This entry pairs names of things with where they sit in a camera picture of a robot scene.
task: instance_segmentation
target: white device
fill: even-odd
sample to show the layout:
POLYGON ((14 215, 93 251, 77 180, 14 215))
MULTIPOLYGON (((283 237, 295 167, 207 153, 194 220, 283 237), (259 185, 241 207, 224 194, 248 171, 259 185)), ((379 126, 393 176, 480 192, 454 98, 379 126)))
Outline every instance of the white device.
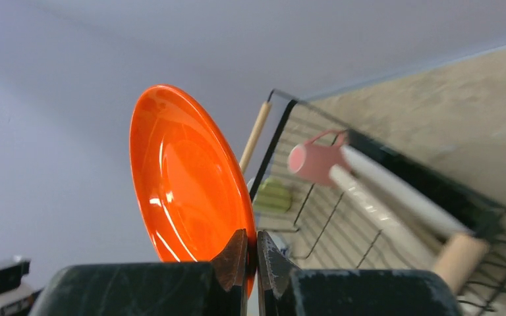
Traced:
POLYGON ((0 316, 14 315, 30 309, 34 289, 22 281, 30 272, 30 260, 21 256, 0 261, 0 316))

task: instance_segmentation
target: white rolling pin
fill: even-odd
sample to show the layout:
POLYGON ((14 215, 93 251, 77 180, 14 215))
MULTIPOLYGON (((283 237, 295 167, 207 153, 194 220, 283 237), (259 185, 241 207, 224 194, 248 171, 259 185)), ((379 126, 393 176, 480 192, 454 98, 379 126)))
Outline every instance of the white rolling pin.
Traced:
POLYGON ((253 125, 253 130, 249 135, 249 139, 247 140, 247 144, 245 145, 241 159, 239 159, 239 167, 241 169, 241 173, 244 173, 245 169, 247 169, 247 166, 249 165, 249 160, 251 160, 251 155, 255 150, 259 136, 261 135, 263 127, 265 126, 265 122, 267 120, 271 107, 271 103, 265 102, 259 110, 257 119, 255 120, 255 125, 253 125))
POLYGON ((439 275, 457 295, 490 245, 466 234, 455 234, 439 253, 432 271, 439 275))
POLYGON ((395 214, 385 206, 366 187, 359 183, 346 169, 334 165, 329 177, 344 190, 352 202, 367 216, 384 234, 393 241, 396 247, 403 248, 412 259, 419 262, 418 267, 429 269, 436 261, 435 255, 407 228, 395 214))
POLYGON ((353 170, 401 202, 436 234, 449 239, 458 232, 471 233, 449 212, 373 159, 347 145, 341 151, 353 170))
MULTIPOLYGON (((375 185, 370 183, 364 183, 364 179, 361 178, 360 182, 373 192, 375 189, 375 185)), ((395 205, 394 207, 390 206, 388 202, 391 202, 391 199, 386 199, 387 197, 383 196, 385 200, 383 203, 388 205, 389 208, 395 213, 396 216, 420 239, 434 254, 439 254, 443 249, 443 243, 441 243, 437 237, 430 231, 430 229, 417 219, 410 211, 406 210, 404 205, 395 205)))

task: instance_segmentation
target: wooden handle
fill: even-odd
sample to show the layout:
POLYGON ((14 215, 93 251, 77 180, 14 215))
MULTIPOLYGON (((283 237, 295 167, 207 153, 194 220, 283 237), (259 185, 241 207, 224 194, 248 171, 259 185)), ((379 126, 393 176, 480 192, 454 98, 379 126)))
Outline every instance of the wooden handle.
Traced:
POLYGON ((432 269, 458 294, 476 266, 488 252, 490 245, 469 235, 453 235, 439 254, 432 269))
POLYGON ((245 150, 243 151, 241 159, 239 160, 239 167, 241 169, 241 173, 244 173, 245 169, 247 169, 247 165, 249 165, 249 160, 251 160, 251 155, 253 154, 253 150, 257 145, 257 141, 259 140, 259 136, 261 135, 263 126, 265 126, 265 121, 267 120, 270 109, 271 103, 269 102, 265 102, 261 106, 261 110, 259 111, 257 120, 255 121, 255 125, 253 126, 253 130, 251 131, 251 135, 249 135, 249 140, 247 140, 247 145, 245 145, 245 150))

